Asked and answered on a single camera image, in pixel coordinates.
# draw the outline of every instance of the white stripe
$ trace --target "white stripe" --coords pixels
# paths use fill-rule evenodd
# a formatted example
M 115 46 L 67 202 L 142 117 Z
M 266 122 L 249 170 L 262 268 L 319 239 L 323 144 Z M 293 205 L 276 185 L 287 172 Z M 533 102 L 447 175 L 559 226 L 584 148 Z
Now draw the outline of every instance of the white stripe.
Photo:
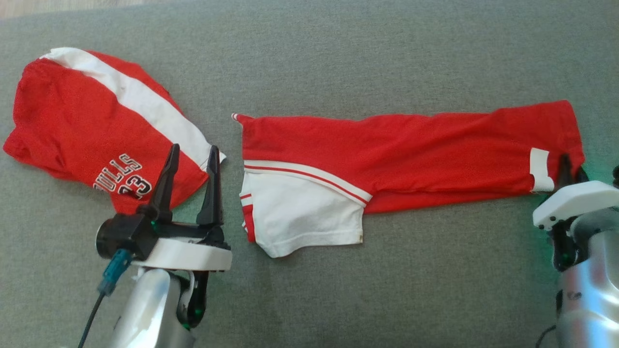
M 141 115 L 168 140 L 179 144 L 185 155 L 202 171 L 206 171 L 210 144 L 204 135 L 170 102 L 142 81 L 123 74 L 94 55 L 77 48 L 53 48 L 41 58 L 50 59 L 97 80 L 116 95 L 119 104 Z M 224 158 L 225 155 L 220 153 L 219 159 Z
M 253 168 L 247 168 L 247 166 L 252 166 L 252 167 L 265 167 L 268 169 L 253 169 Z M 287 169 L 287 170 L 295 170 L 297 172 L 301 172 L 301 174 L 299 173 L 291 173 L 291 172 L 285 172 L 285 171 L 277 171 L 278 168 L 281 169 Z M 329 173 L 329 172 L 325 172 L 324 170 L 320 170 L 318 168 L 314 168 L 314 167 L 310 167 L 309 165 L 303 165 L 303 164 L 297 164 L 297 163 L 290 163 L 290 162 L 279 162 L 279 161 L 263 161 L 263 160 L 246 160 L 245 161 L 245 171 L 248 173 L 273 173 L 273 171 L 277 171 L 279 174 L 283 174 L 283 175 L 289 175 L 289 176 L 296 176 L 296 177 L 300 177 L 300 178 L 304 178 L 307 180 L 311 180 L 315 183 L 319 183 L 321 185 L 327 186 L 331 189 L 334 189 L 336 191 L 338 191 L 339 193 L 342 193 L 343 195 L 345 195 L 346 197 L 354 200 L 355 202 L 363 205 L 365 207 L 366 203 L 370 201 L 370 199 L 372 199 L 372 195 L 367 193 L 366 191 L 363 191 L 362 189 L 356 187 L 355 185 Z M 322 179 L 325 179 L 326 181 L 322 181 L 320 179 L 316 179 L 313 178 L 311 176 L 306 176 L 303 175 L 303 173 L 307 173 L 307 174 L 311 174 L 311 175 L 315 175 L 318 176 Z M 355 196 L 352 196 L 350 193 L 361 197 L 364 201 L 359 200 L 358 198 L 356 198 Z
M 250 206 L 252 204 L 254 204 L 254 199 L 251 196 L 245 197 L 245 198 L 241 198 L 241 205 L 243 207 Z
M 548 176 L 548 155 L 546 150 L 531 148 L 529 173 L 534 179 L 531 192 L 551 192 L 555 189 L 555 182 Z

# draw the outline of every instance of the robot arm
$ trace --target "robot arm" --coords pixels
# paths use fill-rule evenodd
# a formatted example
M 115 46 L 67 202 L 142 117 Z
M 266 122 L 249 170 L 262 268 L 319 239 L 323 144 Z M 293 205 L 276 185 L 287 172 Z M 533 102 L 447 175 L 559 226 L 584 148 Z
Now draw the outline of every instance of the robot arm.
M 615 170 L 615 184 L 619 170 Z M 533 212 L 553 240 L 561 348 L 619 347 L 619 189 L 599 181 L 565 186 Z
M 97 252 L 111 258 L 128 250 L 140 266 L 137 284 L 114 328 L 112 348 L 191 348 L 191 328 L 206 310 L 210 272 L 232 264 L 225 243 L 219 150 L 211 148 L 209 181 L 196 224 L 172 222 L 170 198 L 180 148 L 173 145 L 148 205 L 136 214 L 116 214 L 99 228 Z M 186 272 L 189 280 L 177 275 Z

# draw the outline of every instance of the gray couch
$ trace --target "gray couch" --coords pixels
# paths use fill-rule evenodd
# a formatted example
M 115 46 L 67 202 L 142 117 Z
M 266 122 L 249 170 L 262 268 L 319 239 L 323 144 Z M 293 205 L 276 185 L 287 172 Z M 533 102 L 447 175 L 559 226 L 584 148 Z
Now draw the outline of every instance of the gray couch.
M 557 274 L 531 226 L 540 197 L 366 216 L 362 245 L 270 259 L 241 227 L 230 113 L 359 120 L 565 98 L 587 171 L 609 182 L 619 164 L 618 20 L 613 0 L 210 0 L 7 20 L 0 139 L 23 67 L 50 48 L 138 62 L 229 156 L 233 268 L 211 279 L 197 347 L 527 347 L 554 322 Z M 106 266 L 95 232 L 112 206 L 6 154 L 0 168 L 1 345 L 76 346 Z M 176 218 L 191 221 L 200 199 Z M 87 347 L 106 346 L 133 272 L 104 300 Z

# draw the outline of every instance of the black cable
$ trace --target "black cable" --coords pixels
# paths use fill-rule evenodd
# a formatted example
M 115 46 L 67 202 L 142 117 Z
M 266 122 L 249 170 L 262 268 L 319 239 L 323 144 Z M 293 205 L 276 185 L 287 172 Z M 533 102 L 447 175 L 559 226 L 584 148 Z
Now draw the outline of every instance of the black cable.
M 535 348 L 540 348 L 542 346 L 542 341 L 543 341 L 544 336 L 546 336 L 547 333 L 549 333 L 550 331 L 553 331 L 554 329 L 556 329 L 556 325 L 553 325 L 547 328 L 546 330 L 544 330 L 542 334 L 540 335 L 540 337 L 537 339 L 537 343 L 535 343 Z
M 86 337 L 88 337 L 88 332 L 90 331 L 90 326 L 92 325 L 92 321 L 95 319 L 97 310 L 99 309 L 99 306 L 101 305 L 101 301 L 103 301 L 104 297 L 105 297 L 105 294 L 103 292 L 99 293 L 99 297 L 97 298 L 97 301 L 95 302 L 95 306 L 92 307 L 92 311 L 90 312 L 90 316 L 88 317 L 88 321 L 86 322 L 86 327 L 84 328 L 84 333 L 82 334 L 82 340 L 79 341 L 79 346 L 77 346 L 77 348 L 84 347 L 84 343 L 86 343 Z

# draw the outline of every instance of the wooden floor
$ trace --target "wooden floor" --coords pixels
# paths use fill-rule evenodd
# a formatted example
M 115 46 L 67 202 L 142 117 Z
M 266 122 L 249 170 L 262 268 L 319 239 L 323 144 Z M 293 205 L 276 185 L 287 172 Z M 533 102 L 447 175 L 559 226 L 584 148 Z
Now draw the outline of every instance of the wooden floor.
M 0 0 L 0 19 L 29 14 L 160 4 L 182 0 Z

